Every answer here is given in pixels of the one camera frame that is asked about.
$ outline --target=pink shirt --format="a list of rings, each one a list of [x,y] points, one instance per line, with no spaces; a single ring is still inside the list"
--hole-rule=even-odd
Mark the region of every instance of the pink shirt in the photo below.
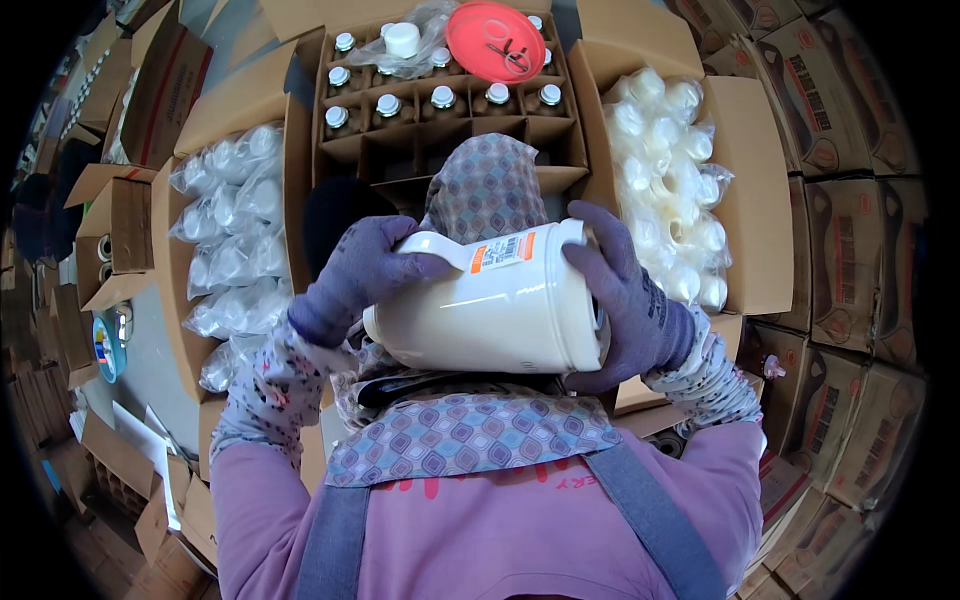
[[[733,594],[760,543],[759,425],[702,430],[680,460],[620,433],[689,517]],[[322,490],[311,499],[289,459],[261,444],[226,448],[210,484],[224,598],[292,597]],[[515,594],[675,597],[578,458],[373,488],[358,598]]]

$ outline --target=denim apron strap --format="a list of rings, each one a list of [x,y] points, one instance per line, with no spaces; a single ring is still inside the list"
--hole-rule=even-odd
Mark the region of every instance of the denim apron strap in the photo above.
[[[303,548],[296,597],[352,600],[360,582],[370,488],[324,486],[323,494]]]
[[[720,569],[689,519],[624,443],[583,455],[678,600],[727,597]],[[299,600],[352,600],[360,581],[370,488],[324,486],[303,550]]]
[[[686,515],[626,444],[584,459],[678,600],[727,597],[720,568]]]

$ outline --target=concrete floor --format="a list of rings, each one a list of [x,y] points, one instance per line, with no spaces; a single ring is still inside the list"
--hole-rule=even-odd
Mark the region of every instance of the concrete floor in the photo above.
[[[215,3],[215,0],[183,0],[181,14],[181,20],[187,28],[197,36],[202,36],[214,49],[204,80],[204,93],[229,74],[228,61],[233,42],[250,21],[257,0],[229,0],[204,34],[204,27]],[[553,11],[561,43],[564,50],[569,51],[573,42],[580,37],[580,19],[576,13],[575,0],[555,0]],[[235,65],[230,72],[242,68],[277,46],[279,42],[273,40]],[[548,213],[552,218],[558,219],[562,211],[560,199],[550,200],[553,202],[548,206]],[[67,268],[60,271],[63,282],[76,281],[76,269],[69,263],[69,259],[66,263]],[[127,347],[126,370],[114,385],[98,377],[81,386],[81,391],[88,405],[111,423],[113,400],[140,419],[143,419],[148,405],[153,407],[174,440],[185,451],[195,454],[198,448],[199,407],[186,395],[180,384],[177,367],[171,357],[156,284],[133,298],[132,306],[134,332]],[[333,442],[342,439],[347,433],[335,411],[324,413],[323,431],[327,453],[332,450]]]

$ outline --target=red logo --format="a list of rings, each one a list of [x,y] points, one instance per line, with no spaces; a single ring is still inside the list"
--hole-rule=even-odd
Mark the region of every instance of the red logo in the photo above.
[[[812,35],[810,34],[810,32],[807,31],[806,29],[801,30],[801,31],[797,34],[797,39],[800,40],[800,44],[801,44],[804,48],[812,48],[812,47],[813,47],[813,36],[812,36]]]

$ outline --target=jug handle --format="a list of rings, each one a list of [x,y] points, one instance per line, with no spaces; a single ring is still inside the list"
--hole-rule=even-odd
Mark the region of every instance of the jug handle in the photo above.
[[[395,247],[397,254],[434,254],[450,263],[454,269],[469,271],[472,252],[453,240],[434,231],[417,231],[401,240]]]

